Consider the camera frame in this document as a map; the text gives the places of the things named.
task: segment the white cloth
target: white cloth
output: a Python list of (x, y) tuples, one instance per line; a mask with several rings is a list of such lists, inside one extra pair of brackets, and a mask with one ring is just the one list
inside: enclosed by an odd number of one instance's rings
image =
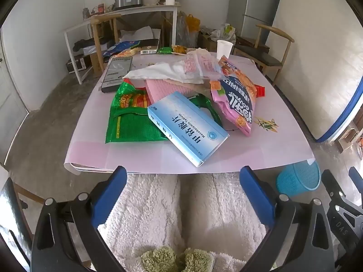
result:
[(266, 235), (244, 193), (238, 173), (194, 175), (186, 245), (247, 261)]
[(138, 70), (131, 70), (125, 76), (128, 79), (174, 80), (181, 83), (203, 84), (199, 73), (185, 72), (185, 61), (173, 63), (161, 62)]
[(177, 175), (128, 174), (105, 224), (98, 230), (120, 259), (132, 259), (163, 245), (184, 251)]
[(154, 34), (149, 26), (142, 27), (135, 32), (126, 32), (120, 42), (125, 41), (141, 41), (141, 40), (149, 40), (154, 39)]

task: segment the blue trash bin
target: blue trash bin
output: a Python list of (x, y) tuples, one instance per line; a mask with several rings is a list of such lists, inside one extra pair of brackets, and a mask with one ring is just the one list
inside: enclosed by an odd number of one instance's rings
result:
[(287, 165), (276, 179), (279, 193), (289, 197), (318, 188), (321, 180), (317, 162), (309, 165), (306, 160)]

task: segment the wooden chair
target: wooden chair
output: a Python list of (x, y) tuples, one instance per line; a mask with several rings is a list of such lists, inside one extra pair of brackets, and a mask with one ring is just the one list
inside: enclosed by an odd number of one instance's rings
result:
[(30, 270), (33, 234), (25, 218), (18, 193), (44, 204), (45, 200), (7, 178), (0, 189), (0, 259), (2, 271)]
[(93, 32), (94, 44), (96, 46), (97, 57), (98, 57), (99, 65), (101, 66), (102, 72), (104, 72), (105, 66), (103, 65), (103, 55), (102, 55), (102, 51), (101, 51), (101, 44), (99, 42), (97, 25), (102, 22), (105, 22), (105, 21), (110, 21), (111, 28), (113, 28), (114, 35), (115, 35), (115, 43), (118, 44), (119, 37), (118, 37), (118, 33), (117, 33), (116, 19), (120, 16), (121, 16), (121, 14), (104, 14), (104, 15), (94, 15), (91, 17), (90, 23), (91, 23), (92, 32)]
[[(252, 59), (259, 66), (262, 66), (262, 73), (264, 76), (267, 74), (268, 70), (277, 70), (277, 74), (272, 83), (272, 85), (275, 86), (276, 81), (281, 73), (281, 69), (284, 66), (287, 54), (290, 49), (290, 45), (291, 45), (291, 43), (294, 43), (295, 41), (287, 33), (285, 33), (284, 31), (282, 31), (280, 29), (277, 29), (276, 27), (266, 26), (264, 24), (257, 24), (256, 26), (260, 28), (260, 31), (258, 32), (255, 47), (238, 46), (238, 49), (235, 50), (235, 54), (242, 55), (244, 57)], [(286, 47), (284, 56), (282, 57), (281, 61), (278, 61), (276, 58), (272, 57), (271, 55), (267, 54), (266, 52), (264, 52), (260, 49), (257, 49), (262, 29), (268, 30), (270, 32), (274, 32), (275, 34), (289, 40), (289, 42), (287, 43), (287, 47)]]

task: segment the pink tablecloth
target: pink tablecloth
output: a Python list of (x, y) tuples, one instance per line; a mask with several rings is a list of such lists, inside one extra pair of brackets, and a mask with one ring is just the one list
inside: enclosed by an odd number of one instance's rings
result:
[[(138, 69), (148, 63), (178, 60), (181, 57), (177, 55), (136, 55), (132, 63), (133, 69)], [(266, 96), (256, 100), (254, 116), (266, 121), (274, 119), (277, 133), (266, 131), (256, 123), (252, 125), (250, 137), (239, 130), (230, 131), (230, 137), (198, 168), (170, 141), (105, 144), (114, 93), (101, 92), (102, 76), (79, 118), (64, 166), (74, 174), (79, 171), (113, 172), (118, 165), (128, 172), (190, 174), (237, 172), (246, 165), (253, 170), (265, 169), (312, 160), (312, 150), (295, 118), (261, 72), (249, 59), (231, 55), (230, 60), (253, 83), (266, 87)], [(140, 87), (144, 81), (135, 85)], [(222, 113), (220, 116), (226, 130), (235, 129)]]

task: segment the chair backrest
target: chair backrest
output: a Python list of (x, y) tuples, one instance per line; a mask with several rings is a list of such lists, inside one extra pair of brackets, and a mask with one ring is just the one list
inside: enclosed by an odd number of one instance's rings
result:
[(29, 271), (33, 235), (10, 178), (0, 190), (0, 203), (0, 262), (5, 265), (1, 271)]
[(291, 45), (291, 43), (294, 43), (295, 40), (292, 37), (290, 37), (287, 33), (285, 33), (283, 30), (280, 30), (277, 27), (267, 26), (267, 25), (264, 25), (264, 24), (256, 24), (256, 26), (260, 28), (260, 31), (258, 32), (258, 35), (257, 35), (257, 39), (256, 39), (256, 43), (255, 43), (255, 48), (258, 47), (258, 43), (260, 41), (262, 29), (265, 29), (265, 30), (268, 30), (270, 32), (273, 32), (276, 35), (281, 36), (281, 37), (289, 40), (289, 42), (287, 43), (287, 47), (286, 47), (284, 56), (282, 57), (282, 60), (281, 60), (282, 65), (284, 65), (285, 60), (286, 60), (286, 57), (287, 57), (287, 54), (288, 54), (289, 49), (290, 49), (290, 45)]

